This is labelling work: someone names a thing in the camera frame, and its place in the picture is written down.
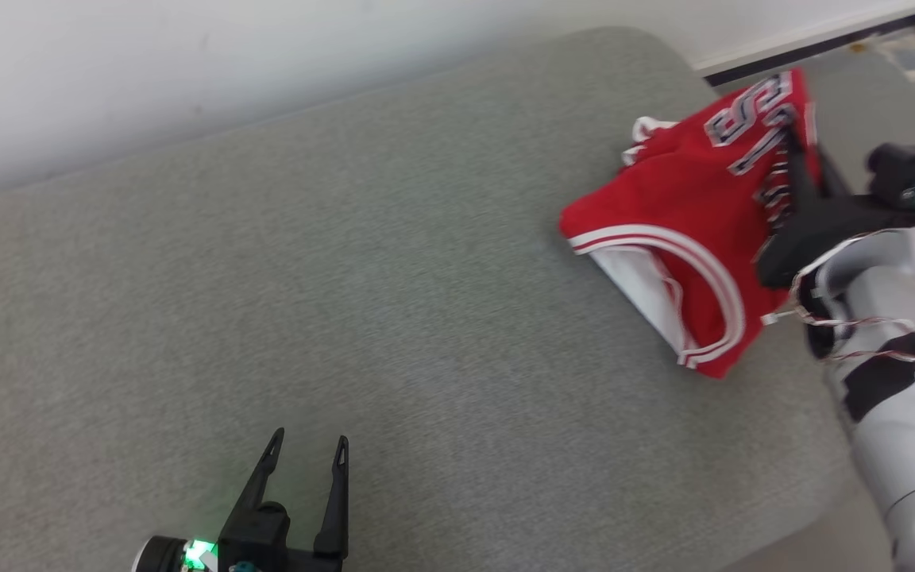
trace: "floor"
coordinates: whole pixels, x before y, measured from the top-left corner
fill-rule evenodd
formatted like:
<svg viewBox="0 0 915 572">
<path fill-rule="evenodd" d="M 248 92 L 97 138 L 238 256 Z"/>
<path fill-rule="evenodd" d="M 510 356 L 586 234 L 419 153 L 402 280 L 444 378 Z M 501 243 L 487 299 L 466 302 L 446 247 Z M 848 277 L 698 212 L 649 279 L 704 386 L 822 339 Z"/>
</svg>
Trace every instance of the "floor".
<svg viewBox="0 0 915 572">
<path fill-rule="evenodd" d="M 795 65 L 803 68 L 817 101 L 821 145 L 851 188 L 867 185 L 864 159 L 876 145 L 915 142 L 915 30 L 874 37 Z M 760 76 L 716 89 L 727 94 Z M 722 572 L 885 572 L 892 570 L 889 553 L 878 511 L 860 489 L 816 524 Z"/>
</svg>

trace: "glowing green led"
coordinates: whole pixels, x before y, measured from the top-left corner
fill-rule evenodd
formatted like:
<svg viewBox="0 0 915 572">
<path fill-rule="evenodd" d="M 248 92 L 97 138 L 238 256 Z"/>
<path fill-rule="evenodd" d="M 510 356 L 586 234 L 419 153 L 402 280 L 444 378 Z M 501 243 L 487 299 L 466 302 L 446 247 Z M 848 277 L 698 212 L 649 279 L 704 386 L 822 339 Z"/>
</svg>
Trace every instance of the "glowing green led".
<svg viewBox="0 0 915 572">
<path fill-rule="evenodd" d="M 213 551 L 215 554 L 218 553 L 218 551 L 214 549 L 213 543 L 204 543 L 203 540 L 193 540 L 193 543 L 189 544 L 189 547 L 186 549 L 185 558 L 182 558 L 183 564 L 190 570 L 206 570 L 206 566 L 200 561 L 200 557 L 203 556 L 203 553 L 206 553 L 206 551 Z"/>
</svg>

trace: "baseboard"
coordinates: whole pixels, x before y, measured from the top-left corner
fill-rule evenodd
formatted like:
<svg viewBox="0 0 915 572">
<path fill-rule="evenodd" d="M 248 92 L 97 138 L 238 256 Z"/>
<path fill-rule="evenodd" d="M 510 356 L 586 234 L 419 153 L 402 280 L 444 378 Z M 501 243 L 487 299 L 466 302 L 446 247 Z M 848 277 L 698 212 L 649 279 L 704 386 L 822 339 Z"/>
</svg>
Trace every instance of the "baseboard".
<svg viewBox="0 0 915 572">
<path fill-rule="evenodd" d="M 861 10 L 831 21 L 824 21 L 808 28 L 795 29 L 793 32 L 770 37 L 760 42 L 752 42 L 740 46 L 727 53 L 718 54 L 704 60 L 692 62 L 694 70 L 700 75 L 716 75 L 725 70 L 740 68 L 751 62 L 765 60 L 773 56 L 785 54 L 813 46 L 836 37 L 849 33 L 871 29 L 889 21 L 912 16 L 915 14 L 915 0 L 899 0 L 872 6 L 868 10 Z"/>
</svg>

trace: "robotic arm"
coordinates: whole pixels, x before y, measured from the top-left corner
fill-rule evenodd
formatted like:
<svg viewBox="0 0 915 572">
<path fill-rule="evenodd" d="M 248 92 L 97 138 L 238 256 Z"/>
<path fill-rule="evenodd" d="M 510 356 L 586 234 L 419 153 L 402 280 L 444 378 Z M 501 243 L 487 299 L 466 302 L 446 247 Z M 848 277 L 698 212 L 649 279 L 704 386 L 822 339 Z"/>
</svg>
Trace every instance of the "robotic arm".
<svg viewBox="0 0 915 572">
<path fill-rule="evenodd" d="M 861 196 L 827 169 L 817 191 L 798 165 L 795 215 L 758 271 L 763 283 L 791 284 L 894 567 L 915 572 L 915 148 L 883 145 L 869 165 L 874 183 Z"/>
</svg>

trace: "white striped trim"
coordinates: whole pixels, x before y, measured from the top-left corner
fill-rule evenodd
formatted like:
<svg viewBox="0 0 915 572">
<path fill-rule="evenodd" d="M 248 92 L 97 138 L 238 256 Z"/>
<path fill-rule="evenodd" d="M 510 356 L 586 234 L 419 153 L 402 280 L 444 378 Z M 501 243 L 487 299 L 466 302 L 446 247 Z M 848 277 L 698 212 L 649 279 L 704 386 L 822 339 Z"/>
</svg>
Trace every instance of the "white striped trim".
<svg viewBox="0 0 915 572">
<path fill-rule="evenodd" d="M 723 333 L 723 337 L 713 344 L 681 352 L 680 358 L 683 365 L 694 367 L 697 366 L 697 363 L 717 359 L 736 346 L 743 337 L 745 329 L 743 301 L 740 299 L 736 282 L 718 258 L 715 258 L 714 254 L 710 253 L 700 242 L 672 229 L 643 224 L 600 228 L 574 236 L 569 239 L 569 242 L 577 254 L 587 254 L 606 246 L 621 244 L 663 249 L 667 253 L 680 257 L 694 270 L 697 270 L 698 274 L 701 274 L 701 278 L 704 278 L 711 287 L 716 300 L 719 300 L 719 308 L 722 311 L 724 322 L 726 322 L 726 331 Z"/>
</svg>

